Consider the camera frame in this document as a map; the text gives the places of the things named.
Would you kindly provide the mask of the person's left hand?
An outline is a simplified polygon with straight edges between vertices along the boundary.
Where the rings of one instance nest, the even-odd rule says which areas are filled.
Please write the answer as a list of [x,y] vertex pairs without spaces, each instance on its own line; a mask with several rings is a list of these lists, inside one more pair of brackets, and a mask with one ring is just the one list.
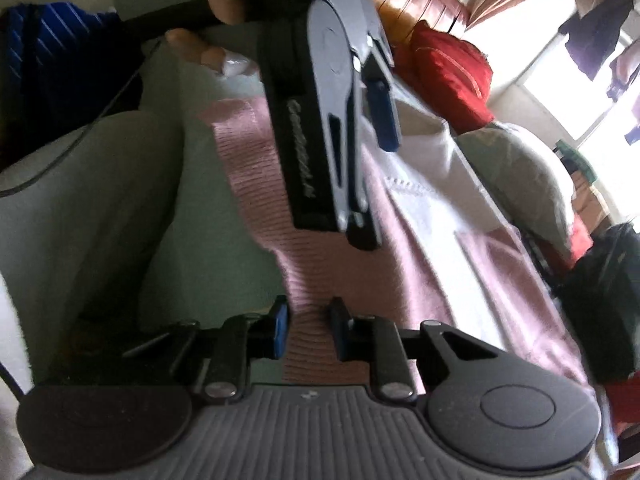
[[[242,0],[208,0],[213,14],[227,25],[242,23]],[[224,77],[252,76],[258,72],[257,64],[246,56],[208,44],[186,29],[171,29],[165,34],[168,46],[183,61],[207,67]]]

